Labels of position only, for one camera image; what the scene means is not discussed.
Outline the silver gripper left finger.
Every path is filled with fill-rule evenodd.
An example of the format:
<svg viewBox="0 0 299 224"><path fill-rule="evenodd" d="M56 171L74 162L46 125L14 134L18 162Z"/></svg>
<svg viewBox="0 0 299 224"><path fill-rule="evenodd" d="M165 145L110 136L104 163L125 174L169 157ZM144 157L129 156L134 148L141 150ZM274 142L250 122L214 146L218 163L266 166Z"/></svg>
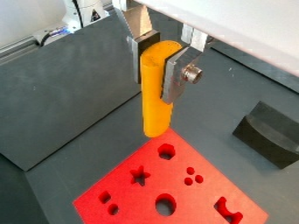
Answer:
<svg viewBox="0 0 299 224"><path fill-rule="evenodd" d="M126 42L132 51L133 78L141 83L140 56L145 49L160 41L160 32L152 27L148 10L140 3L116 3L118 18L128 30Z"/></svg>

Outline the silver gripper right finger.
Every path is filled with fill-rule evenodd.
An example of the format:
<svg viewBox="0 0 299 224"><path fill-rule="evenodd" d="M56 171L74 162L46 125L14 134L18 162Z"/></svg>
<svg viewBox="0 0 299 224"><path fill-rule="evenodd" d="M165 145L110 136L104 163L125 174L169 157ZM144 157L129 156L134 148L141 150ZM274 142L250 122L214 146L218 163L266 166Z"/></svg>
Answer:
<svg viewBox="0 0 299 224"><path fill-rule="evenodd" d="M182 25L181 41L188 45L165 60L161 99L166 104L182 94L184 84L194 84L201 78L201 69L194 62L204 52L206 40L206 33Z"/></svg>

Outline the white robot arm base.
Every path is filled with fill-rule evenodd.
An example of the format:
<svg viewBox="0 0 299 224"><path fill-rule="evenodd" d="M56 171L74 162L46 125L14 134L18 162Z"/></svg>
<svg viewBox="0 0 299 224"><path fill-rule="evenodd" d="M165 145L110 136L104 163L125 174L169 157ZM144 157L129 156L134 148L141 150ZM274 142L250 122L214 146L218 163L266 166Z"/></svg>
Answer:
<svg viewBox="0 0 299 224"><path fill-rule="evenodd" d="M65 14L60 22L33 34L38 47L74 33L108 16L101 0L62 0L62 3Z"/></svg>

